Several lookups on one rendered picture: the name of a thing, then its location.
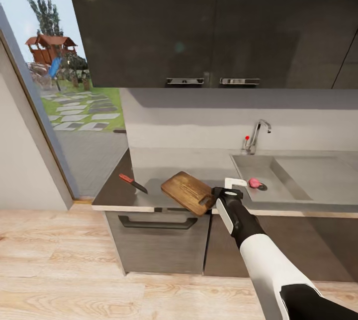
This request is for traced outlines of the vidalia onion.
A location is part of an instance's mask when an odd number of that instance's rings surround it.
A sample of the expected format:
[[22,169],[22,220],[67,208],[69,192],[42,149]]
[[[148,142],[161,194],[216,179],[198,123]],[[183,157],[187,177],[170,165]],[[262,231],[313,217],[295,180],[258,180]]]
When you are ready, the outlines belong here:
[[253,188],[258,188],[260,185],[262,185],[261,182],[259,182],[259,180],[257,178],[251,178],[248,181],[249,185]]

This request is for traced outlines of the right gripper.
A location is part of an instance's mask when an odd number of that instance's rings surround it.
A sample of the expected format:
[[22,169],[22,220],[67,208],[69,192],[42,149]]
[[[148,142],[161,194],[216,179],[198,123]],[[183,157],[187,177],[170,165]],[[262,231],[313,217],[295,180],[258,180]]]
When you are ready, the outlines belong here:
[[212,188],[211,194],[214,195],[214,199],[217,199],[217,198],[220,198],[221,194],[224,191],[235,192],[236,194],[238,194],[238,197],[240,199],[243,199],[243,193],[241,192],[241,190],[227,189],[227,188],[224,188],[224,187],[214,187],[214,188]]

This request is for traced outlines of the cutting board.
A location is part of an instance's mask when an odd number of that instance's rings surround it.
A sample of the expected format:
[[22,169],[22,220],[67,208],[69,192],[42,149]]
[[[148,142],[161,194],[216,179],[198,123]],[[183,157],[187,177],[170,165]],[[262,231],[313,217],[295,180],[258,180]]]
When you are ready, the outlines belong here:
[[[217,201],[211,194],[211,187],[184,171],[164,182],[161,189],[197,217],[203,217]],[[210,199],[201,206],[199,203],[206,197]]]

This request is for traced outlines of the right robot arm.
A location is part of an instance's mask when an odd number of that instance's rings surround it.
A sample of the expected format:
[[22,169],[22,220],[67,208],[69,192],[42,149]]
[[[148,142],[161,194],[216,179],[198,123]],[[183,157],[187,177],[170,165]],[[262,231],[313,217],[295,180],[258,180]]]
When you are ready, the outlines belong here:
[[273,243],[258,218],[242,205],[242,179],[212,188],[216,208],[247,267],[266,320],[358,320],[358,313],[325,299]]

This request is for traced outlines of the parer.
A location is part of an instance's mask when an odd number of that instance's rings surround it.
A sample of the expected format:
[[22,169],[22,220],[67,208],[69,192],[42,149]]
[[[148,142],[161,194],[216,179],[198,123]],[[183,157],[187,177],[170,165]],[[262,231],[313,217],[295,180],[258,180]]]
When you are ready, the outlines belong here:
[[129,182],[129,183],[131,183],[131,184],[137,186],[138,188],[142,189],[143,191],[148,192],[145,187],[143,187],[141,184],[138,184],[138,183],[135,182],[133,179],[130,179],[130,178],[127,177],[126,175],[124,175],[124,174],[121,173],[119,176],[120,176],[120,178],[122,178],[122,179],[126,180],[127,182]]

